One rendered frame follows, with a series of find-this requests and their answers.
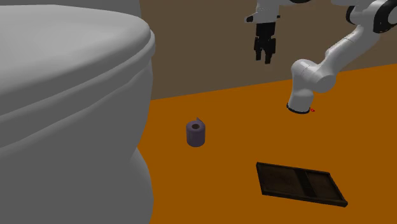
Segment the purple toilet paper roll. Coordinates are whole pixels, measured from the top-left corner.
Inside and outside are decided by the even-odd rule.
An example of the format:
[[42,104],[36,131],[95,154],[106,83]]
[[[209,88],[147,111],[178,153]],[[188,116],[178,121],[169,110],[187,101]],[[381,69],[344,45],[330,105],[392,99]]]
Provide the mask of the purple toilet paper roll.
[[192,147],[200,147],[205,143],[205,124],[196,118],[186,124],[186,142]]

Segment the dark wooden tray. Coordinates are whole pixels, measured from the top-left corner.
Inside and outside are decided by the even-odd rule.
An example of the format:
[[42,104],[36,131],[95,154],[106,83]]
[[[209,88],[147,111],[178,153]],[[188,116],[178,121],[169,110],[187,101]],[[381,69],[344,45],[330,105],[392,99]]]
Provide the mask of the dark wooden tray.
[[329,172],[257,162],[263,195],[346,207],[345,200]]

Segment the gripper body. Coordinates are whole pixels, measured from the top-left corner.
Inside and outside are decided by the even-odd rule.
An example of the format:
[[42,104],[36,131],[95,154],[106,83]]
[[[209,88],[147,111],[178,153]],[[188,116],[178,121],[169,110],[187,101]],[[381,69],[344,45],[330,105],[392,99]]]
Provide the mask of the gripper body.
[[255,47],[275,47],[275,22],[256,24]]

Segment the grey toilet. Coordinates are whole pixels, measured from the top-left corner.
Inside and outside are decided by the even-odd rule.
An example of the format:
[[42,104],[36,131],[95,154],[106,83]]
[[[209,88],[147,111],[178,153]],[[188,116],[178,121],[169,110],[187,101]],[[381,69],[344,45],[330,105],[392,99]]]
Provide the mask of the grey toilet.
[[150,224],[141,0],[0,0],[0,224]]

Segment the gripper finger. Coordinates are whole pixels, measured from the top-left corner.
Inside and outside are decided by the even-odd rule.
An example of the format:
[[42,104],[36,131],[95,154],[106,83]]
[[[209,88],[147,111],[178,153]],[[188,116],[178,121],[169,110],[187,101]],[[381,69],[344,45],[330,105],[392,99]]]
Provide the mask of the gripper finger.
[[261,60],[261,52],[263,51],[263,43],[259,37],[255,37],[254,39],[254,51],[256,54],[256,60]]
[[271,38],[265,43],[265,64],[271,63],[271,58],[275,53],[276,39]]

